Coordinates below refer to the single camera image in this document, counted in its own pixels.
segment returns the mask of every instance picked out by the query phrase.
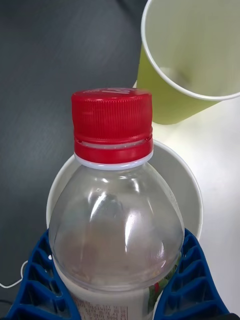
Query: clear plastic bottle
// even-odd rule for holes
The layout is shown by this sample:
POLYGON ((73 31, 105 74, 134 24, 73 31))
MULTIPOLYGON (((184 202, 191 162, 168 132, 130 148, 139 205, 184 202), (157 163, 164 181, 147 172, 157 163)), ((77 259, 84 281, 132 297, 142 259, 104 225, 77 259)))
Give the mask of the clear plastic bottle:
POLYGON ((175 197, 148 164, 152 97, 76 92, 72 117, 81 166, 50 220, 54 264, 83 320, 150 319, 150 288, 172 270, 184 240, 175 197))

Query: red bottle cap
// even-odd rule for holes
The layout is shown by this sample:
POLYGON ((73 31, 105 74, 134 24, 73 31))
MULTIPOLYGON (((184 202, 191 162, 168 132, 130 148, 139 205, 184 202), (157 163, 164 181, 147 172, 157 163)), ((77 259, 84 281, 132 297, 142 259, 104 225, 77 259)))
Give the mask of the red bottle cap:
POLYGON ((105 88, 72 95, 75 154, 98 164, 122 164, 153 151, 152 95, 105 88))

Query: green paper cup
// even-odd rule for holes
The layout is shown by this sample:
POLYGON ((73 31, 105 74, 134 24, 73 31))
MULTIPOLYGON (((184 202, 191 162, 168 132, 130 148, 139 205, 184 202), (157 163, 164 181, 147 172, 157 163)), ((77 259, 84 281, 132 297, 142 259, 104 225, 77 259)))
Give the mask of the green paper cup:
POLYGON ((239 12, 239 0, 148 0, 137 87, 152 93, 154 122, 240 96, 239 12))

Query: desk surface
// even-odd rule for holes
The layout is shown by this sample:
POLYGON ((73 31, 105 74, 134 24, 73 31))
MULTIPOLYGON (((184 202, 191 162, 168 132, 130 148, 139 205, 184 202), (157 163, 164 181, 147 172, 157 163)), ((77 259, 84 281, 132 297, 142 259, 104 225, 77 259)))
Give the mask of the desk surface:
MULTIPOLYGON (((0 1, 0 282, 46 229, 51 184, 73 154, 71 95, 132 87, 147 0, 0 1)), ((14 301, 19 286, 0 287, 14 301)), ((0 302, 0 317, 9 306, 0 302)))
POLYGON ((203 198, 200 244, 216 288, 240 315, 240 98, 178 124, 153 124, 153 137, 175 150, 195 175, 203 198))

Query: blue holder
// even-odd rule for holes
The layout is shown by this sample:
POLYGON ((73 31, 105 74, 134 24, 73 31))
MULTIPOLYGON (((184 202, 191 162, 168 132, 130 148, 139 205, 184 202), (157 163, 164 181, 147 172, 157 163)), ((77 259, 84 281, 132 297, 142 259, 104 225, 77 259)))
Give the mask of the blue holder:
MULTIPOLYGON (((198 240, 185 230, 181 259, 161 295, 154 320, 209 319, 228 313, 198 240)), ((28 260, 20 290, 7 318, 81 320, 69 291, 55 269, 48 231, 40 238, 28 260)))

